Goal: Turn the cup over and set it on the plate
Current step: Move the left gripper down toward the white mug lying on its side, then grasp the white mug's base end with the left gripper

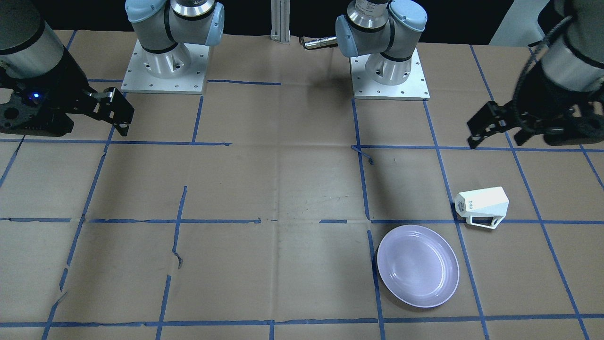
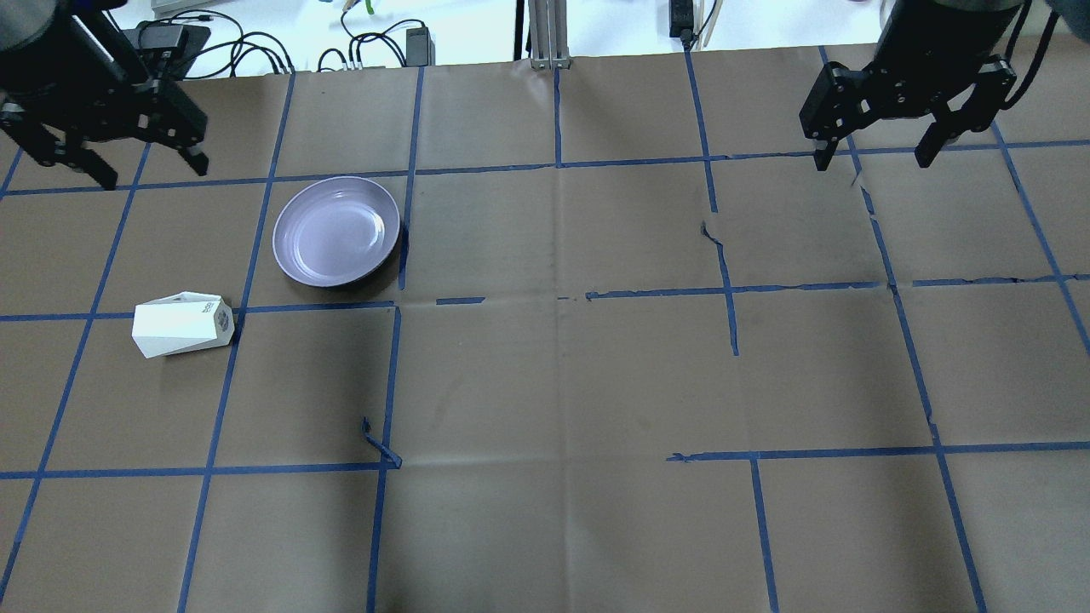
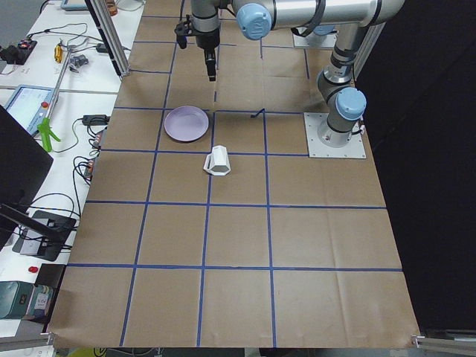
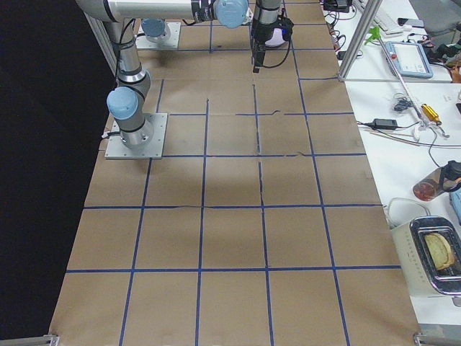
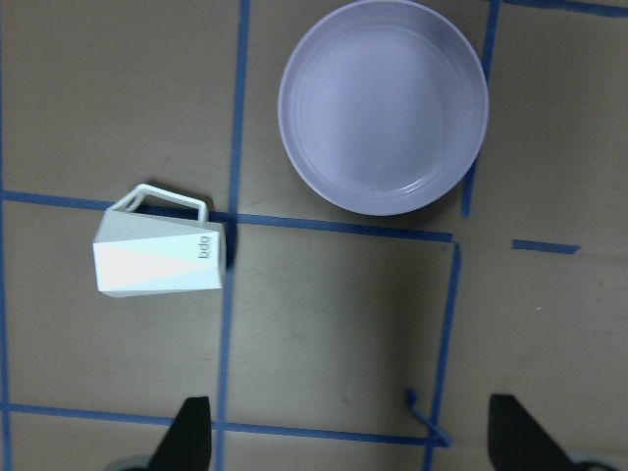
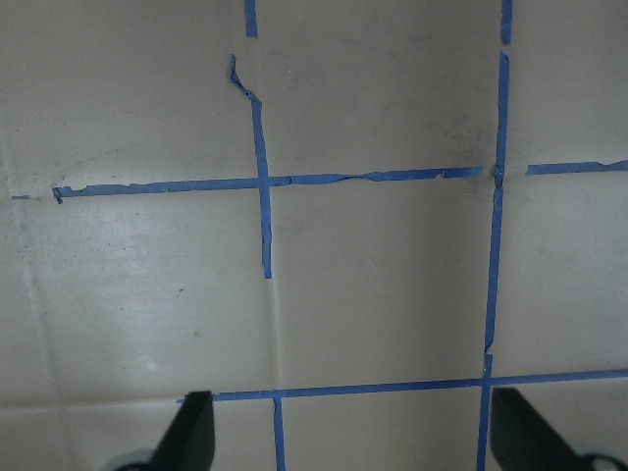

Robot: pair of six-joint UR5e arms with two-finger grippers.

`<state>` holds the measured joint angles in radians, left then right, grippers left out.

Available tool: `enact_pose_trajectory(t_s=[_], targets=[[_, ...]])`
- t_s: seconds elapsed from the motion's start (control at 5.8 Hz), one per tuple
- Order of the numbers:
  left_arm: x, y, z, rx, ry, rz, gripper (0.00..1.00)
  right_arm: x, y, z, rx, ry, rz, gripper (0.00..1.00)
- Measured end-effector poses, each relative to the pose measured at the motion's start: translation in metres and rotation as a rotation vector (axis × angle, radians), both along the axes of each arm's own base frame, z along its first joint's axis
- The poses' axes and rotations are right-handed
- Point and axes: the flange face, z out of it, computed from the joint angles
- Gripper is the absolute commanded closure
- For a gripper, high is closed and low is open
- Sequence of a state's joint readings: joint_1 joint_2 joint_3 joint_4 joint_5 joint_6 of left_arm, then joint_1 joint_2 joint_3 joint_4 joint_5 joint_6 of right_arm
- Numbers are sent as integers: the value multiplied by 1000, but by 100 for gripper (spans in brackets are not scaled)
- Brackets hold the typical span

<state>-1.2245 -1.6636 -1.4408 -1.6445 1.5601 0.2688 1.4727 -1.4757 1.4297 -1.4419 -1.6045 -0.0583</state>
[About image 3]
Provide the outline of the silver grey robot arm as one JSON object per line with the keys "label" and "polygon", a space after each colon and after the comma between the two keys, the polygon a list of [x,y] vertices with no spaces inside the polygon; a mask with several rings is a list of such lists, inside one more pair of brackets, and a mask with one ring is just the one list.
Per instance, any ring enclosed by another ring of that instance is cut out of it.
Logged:
{"label": "silver grey robot arm", "polygon": [[271,31],[288,28],[305,38],[321,25],[338,26],[330,64],[317,77],[317,86],[329,107],[319,126],[320,141],[328,147],[346,146],[353,127],[364,114],[364,94],[351,87],[353,65],[370,27],[385,23],[402,8],[403,1],[192,1],[190,15],[180,15],[176,40],[186,48],[189,36],[204,51],[211,81],[216,79],[216,53],[220,43],[220,9],[231,10],[242,35],[258,41]]}

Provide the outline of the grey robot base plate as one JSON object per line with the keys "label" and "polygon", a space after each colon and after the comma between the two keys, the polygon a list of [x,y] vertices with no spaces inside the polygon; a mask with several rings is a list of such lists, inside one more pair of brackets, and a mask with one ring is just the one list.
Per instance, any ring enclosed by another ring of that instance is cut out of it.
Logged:
{"label": "grey robot base plate", "polygon": [[304,126],[310,158],[365,159],[367,157],[359,122],[347,133],[335,132],[327,113],[304,112]]}

